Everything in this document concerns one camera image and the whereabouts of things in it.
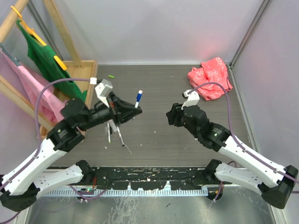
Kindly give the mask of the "white pen with lime end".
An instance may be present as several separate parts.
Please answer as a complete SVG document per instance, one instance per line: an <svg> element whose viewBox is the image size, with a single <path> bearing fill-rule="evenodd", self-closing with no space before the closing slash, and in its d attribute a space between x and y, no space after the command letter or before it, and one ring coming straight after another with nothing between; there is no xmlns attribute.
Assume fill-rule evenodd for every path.
<svg viewBox="0 0 299 224"><path fill-rule="evenodd" d="M108 134L108 143L111 143L111 138L110 138L110 124L107 122L107 134Z"/></svg>

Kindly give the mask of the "yellow clothes hanger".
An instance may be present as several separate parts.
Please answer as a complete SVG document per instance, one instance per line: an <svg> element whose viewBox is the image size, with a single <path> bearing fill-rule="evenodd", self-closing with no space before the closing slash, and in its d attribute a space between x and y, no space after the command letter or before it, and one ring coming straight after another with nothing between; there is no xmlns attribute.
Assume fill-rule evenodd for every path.
<svg viewBox="0 0 299 224"><path fill-rule="evenodd" d="M26 22L23 20L22 15L20 14L20 12L14 7L11 6L11 8L17 13L17 15L19 16L19 20L21 21L20 24L22 24L22 26L24 27L24 29L32 36L36 39L36 41L42 45L42 46L47 46L47 44L35 33L35 31L30 28ZM53 56L54 60L56 61L56 63L63 69L63 70L67 70L66 65L63 63L63 61L58 57L58 55L55 53Z"/></svg>

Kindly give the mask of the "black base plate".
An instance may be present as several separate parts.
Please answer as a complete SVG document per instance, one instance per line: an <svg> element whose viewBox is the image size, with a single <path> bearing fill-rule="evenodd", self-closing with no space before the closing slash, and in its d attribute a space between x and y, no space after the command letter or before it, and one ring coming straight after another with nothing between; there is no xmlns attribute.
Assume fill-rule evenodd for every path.
<svg viewBox="0 0 299 224"><path fill-rule="evenodd" d="M162 190L170 184L171 190L201 189L202 186L219 185L209 180L201 168L184 167L93 167L89 182L80 181L72 186L95 184L96 189Z"/></svg>

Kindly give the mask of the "coral patterned cloth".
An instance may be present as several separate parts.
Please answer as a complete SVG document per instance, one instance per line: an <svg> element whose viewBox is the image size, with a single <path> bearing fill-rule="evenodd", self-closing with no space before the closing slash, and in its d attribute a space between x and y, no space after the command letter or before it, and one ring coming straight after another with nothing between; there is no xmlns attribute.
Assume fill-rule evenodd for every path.
<svg viewBox="0 0 299 224"><path fill-rule="evenodd" d="M193 67L187 77L193 88L215 82L222 85L227 92L233 89L228 79L227 67L220 57L201 63L200 68ZM206 101L216 100L224 95L222 88L215 84L207 84L197 89L196 92Z"/></svg>

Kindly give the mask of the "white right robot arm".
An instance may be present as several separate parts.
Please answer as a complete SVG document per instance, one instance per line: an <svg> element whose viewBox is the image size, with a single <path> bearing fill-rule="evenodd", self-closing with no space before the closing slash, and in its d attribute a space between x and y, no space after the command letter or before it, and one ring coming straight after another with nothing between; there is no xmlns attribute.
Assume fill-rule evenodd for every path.
<svg viewBox="0 0 299 224"><path fill-rule="evenodd" d="M174 103L166 116L169 125L183 126L204 147L245 167L232 168L213 159L205 168L207 182L231 182L256 192L275 208L285 208L299 173L297 168L292 165L284 167L260 155L233 136L230 130L211 122L197 105L183 107Z"/></svg>

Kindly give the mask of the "white pen with black end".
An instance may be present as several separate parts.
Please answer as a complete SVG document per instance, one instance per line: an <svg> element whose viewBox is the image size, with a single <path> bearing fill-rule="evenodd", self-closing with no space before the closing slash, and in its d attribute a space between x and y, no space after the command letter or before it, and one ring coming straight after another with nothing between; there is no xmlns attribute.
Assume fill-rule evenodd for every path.
<svg viewBox="0 0 299 224"><path fill-rule="evenodd" d="M118 132L119 138L121 140L121 145L124 147L125 144L124 144L124 141L123 141L122 134L121 134L119 126L117 126L117 132Z"/></svg>

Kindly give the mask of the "blue marker cap with eraser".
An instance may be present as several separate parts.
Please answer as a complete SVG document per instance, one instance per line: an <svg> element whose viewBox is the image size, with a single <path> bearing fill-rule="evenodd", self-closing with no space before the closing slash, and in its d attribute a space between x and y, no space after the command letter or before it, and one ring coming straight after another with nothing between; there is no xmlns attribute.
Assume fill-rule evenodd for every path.
<svg viewBox="0 0 299 224"><path fill-rule="evenodd" d="M142 93L143 93L142 90L139 90L139 91L138 91L138 94L137 94L137 97L136 97L136 101L137 101L137 102L140 102L141 97L142 97Z"/></svg>

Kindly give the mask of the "wooden rack frame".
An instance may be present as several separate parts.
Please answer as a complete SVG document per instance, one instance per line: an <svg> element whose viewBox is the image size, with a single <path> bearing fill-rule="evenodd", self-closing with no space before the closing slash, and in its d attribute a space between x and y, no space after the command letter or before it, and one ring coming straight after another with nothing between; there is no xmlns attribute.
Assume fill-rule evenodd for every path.
<svg viewBox="0 0 299 224"><path fill-rule="evenodd" d="M0 27L0 40L4 41L11 31L14 25L17 25L20 31L23 32L28 44L35 41L41 45L41 50L38 52L39 56L45 63L41 63L40 67L44 68L44 75L49 76L50 72L57 71L58 75L49 76L50 80L57 78L69 77L69 69L67 68L68 62L63 62L51 49L46 45L44 41L30 29L21 16L21 12L27 5L28 1L19 0L16 5L12 7L12 11L8 14ZM4 57L4 62L11 66L13 71L17 74L19 81L21 82L24 93L20 93L13 85L11 85L4 77L0 78L0 102L1 108L4 108L4 99L8 98L13 101L19 108L21 108L27 114L34 116L34 104L37 102L38 94L42 88L49 83L43 76L36 73L24 64L17 62L14 63L11 58L4 54L2 51L1 56ZM86 99L87 89L80 89L78 85L69 81L67 84L55 84L45 93L42 97L40 105L38 107L38 130L42 129L49 132L54 125L61 121L63 116L60 114L60 109L63 107L63 102L55 94L54 90L60 90L65 98L79 97L82 100Z"/></svg>

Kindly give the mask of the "aluminium frame post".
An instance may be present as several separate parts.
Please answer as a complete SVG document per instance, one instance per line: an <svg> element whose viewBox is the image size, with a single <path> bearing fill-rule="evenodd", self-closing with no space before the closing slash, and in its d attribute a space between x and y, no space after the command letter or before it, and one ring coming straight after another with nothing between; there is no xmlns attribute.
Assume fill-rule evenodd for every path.
<svg viewBox="0 0 299 224"><path fill-rule="evenodd" d="M236 53L234 54L231 62L229 63L230 68L234 68L236 65L239 57L241 56L242 52L244 51L246 45L248 44L250 38L254 34L256 28L258 27L262 17L266 13L268 7L272 3L272 0L263 0L261 2L261 5L259 6L257 12L255 13L253 20L251 21L244 37L242 38L242 41L239 44L239 47L237 48Z"/></svg>

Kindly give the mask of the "green cloth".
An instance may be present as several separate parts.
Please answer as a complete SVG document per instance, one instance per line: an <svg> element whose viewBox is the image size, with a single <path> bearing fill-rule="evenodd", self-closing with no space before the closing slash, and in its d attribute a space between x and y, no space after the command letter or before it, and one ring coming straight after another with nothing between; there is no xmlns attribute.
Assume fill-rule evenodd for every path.
<svg viewBox="0 0 299 224"><path fill-rule="evenodd" d="M69 78L69 73L66 70L63 70L54 60L53 56L55 51L48 45L40 45L36 39L24 29L20 22L21 21L18 19L16 25L27 42L28 57L36 64L42 76L49 82L54 82L62 78ZM74 81L60 82L54 84L54 87L70 98L79 98L83 101L86 99L87 91L82 92Z"/></svg>

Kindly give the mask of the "wooden rack base tray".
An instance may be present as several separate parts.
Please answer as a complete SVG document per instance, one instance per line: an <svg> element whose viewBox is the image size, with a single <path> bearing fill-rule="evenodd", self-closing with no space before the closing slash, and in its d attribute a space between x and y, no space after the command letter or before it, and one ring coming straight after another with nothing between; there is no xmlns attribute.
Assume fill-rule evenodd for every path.
<svg viewBox="0 0 299 224"><path fill-rule="evenodd" d="M94 77L98 64L96 61L82 61L75 64L73 61L56 62L54 59L42 59L34 56L32 58L41 72L41 75L50 83L62 78L87 78ZM89 81L64 81L54 84L54 95L63 96L64 100L79 98L85 101L85 105L90 107L94 87Z"/></svg>

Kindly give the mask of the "pink cloth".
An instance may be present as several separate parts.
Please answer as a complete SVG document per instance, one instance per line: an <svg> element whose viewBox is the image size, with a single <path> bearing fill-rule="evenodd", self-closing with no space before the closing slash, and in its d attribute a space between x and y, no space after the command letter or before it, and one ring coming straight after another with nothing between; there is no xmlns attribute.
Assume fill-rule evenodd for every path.
<svg viewBox="0 0 299 224"><path fill-rule="evenodd" d="M16 75L16 81L20 81L21 92L6 78L0 76L0 92L12 100L19 108L30 116L34 116L34 109L38 109L38 121L46 130L51 130L54 125L63 119L60 110L64 103L54 95L54 87L50 86L38 98L41 91L49 84L40 74L19 62L16 66L1 50L0 64L7 65Z"/></svg>

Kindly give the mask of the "blue-grey clothes hanger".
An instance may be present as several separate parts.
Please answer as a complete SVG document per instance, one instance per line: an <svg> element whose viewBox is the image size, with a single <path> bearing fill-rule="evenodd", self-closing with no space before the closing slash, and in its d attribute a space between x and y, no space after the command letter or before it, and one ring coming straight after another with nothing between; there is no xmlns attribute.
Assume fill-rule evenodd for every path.
<svg viewBox="0 0 299 224"><path fill-rule="evenodd" d="M12 57L10 53L4 48L4 45L0 42L1 51L18 67L20 66L19 60Z"/></svg>

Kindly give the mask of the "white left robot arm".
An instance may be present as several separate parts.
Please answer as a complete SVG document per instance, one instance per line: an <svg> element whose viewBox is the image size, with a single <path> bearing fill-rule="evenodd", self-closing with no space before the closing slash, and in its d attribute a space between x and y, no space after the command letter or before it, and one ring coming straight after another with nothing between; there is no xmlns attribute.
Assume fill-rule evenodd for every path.
<svg viewBox="0 0 299 224"><path fill-rule="evenodd" d="M113 92L109 93L107 99L107 105L99 101L93 109L88 109L79 98L66 103L61 110L64 119L48 132L39 149L0 178L0 202L4 207L20 212L56 188L73 183L88 185L93 181L94 171L85 160L49 176L41 174L84 140L83 131L110 120L118 126L142 113L139 106L121 100Z"/></svg>

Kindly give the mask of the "grey highlighter with orange tip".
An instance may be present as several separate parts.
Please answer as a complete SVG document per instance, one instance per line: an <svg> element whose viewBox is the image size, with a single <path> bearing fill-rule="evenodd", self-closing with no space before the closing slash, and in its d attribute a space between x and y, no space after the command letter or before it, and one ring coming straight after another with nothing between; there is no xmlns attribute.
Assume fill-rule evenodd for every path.
<svg viewBox="0 0 299 224"><path fill-rule="evenodd" d="M112 130L113 130L114 132L117 132L117 131L118 131L118 129L117 129L117 125L116 125L114 122L111 123L111 127L112 127Z"/></svg>

